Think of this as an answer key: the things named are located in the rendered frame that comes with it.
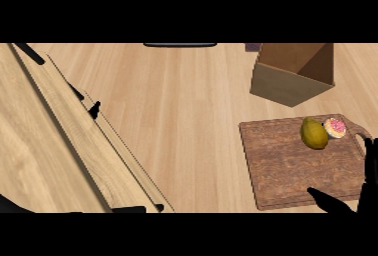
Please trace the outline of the black flat object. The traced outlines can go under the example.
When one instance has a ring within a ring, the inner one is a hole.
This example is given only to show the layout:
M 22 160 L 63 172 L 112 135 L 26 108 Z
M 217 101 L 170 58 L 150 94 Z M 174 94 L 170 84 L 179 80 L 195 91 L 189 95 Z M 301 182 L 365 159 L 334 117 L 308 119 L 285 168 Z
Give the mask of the black flat object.
M 143 45 L 155 48 L 205 48 L 217 46 L 217 43 L 143 43 Z

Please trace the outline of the brown wooden cutting board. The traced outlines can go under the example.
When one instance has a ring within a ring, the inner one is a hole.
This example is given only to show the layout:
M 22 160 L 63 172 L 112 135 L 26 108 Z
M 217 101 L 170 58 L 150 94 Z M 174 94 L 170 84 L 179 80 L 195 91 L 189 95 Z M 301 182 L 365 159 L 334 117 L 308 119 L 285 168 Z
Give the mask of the brown wooden cutting board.
M 370 136 L 344 115 L 317 115 L 319 122 L 334 118 L 345 125 L 345 135 L 328 141 L 322 150 L 301 141 L 300 117 L 239 124 L 255 205 L 273 210 L 311 205 L 307 192 L 314 188 L 342 201 L 360 197 L 365 182 L 365 152 L 359 140 Z

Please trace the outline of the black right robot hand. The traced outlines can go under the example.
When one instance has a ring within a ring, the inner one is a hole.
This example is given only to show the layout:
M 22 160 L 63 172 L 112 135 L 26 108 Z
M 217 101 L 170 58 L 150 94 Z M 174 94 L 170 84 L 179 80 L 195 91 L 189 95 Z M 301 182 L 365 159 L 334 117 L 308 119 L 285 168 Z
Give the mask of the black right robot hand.
M 308 187 L 319 208 L 331 214 L 376 214 L 378 215 L 378 138 L 365 139 L 365 183 L 360 190 L 357 211 L 335 197 Z

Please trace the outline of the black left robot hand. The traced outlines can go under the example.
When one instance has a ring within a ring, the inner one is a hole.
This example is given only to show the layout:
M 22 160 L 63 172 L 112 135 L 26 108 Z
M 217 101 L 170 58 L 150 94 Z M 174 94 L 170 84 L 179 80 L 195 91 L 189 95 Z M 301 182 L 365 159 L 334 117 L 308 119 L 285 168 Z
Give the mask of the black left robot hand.
M 0 213 L 29 213 L 29 210 L 18 206 L 1 194 L 0 194 Z

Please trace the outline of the pale wooden cabinet door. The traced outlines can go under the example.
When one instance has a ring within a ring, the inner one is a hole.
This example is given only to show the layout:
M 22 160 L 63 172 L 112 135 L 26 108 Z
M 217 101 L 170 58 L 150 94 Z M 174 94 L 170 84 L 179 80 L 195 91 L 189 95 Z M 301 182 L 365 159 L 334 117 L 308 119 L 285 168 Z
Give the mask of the pale wooden cabinet door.
M 173 207 L 50 59 L 0 43 L 0 194 L 35 212 Z

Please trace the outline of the brown cardboard box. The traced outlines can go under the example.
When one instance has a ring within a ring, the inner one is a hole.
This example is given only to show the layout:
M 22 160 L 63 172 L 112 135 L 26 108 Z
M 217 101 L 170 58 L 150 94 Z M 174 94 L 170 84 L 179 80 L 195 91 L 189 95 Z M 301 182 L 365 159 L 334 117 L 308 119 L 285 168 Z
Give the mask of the brown cardboard box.
M 335 86 L 332 43 L 263 43 L 251 94 L 295 107 Z

